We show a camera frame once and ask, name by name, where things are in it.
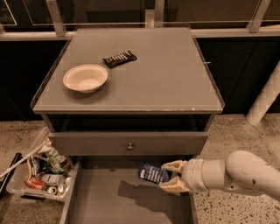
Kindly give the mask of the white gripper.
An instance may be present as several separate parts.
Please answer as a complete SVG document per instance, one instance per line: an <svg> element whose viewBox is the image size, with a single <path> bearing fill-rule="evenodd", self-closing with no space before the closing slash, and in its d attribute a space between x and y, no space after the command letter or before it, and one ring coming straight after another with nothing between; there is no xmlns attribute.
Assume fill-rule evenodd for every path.
<svg viewBox="0 0 280 224"><path fill-rule="evenodd" d="M161 166L163 170L181 173L168 182L160 183L158 186L168 193L199 193L207 190L202 178L202 159L191 159L189 161L176 160Z"/></svg>

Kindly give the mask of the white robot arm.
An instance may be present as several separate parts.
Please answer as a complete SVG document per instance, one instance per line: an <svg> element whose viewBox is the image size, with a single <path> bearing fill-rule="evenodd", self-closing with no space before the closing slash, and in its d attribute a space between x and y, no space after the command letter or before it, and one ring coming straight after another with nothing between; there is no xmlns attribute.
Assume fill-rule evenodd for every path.
<svg viewBox="0 0 280 224"><path fill-rule="evenodd" d="M265 194L280 201L280 171L245 150L236 150L225 160L177 160L163 164L161 168L178 174L168 182L159 184L166 192L221 190L250 196Z"/></svg>

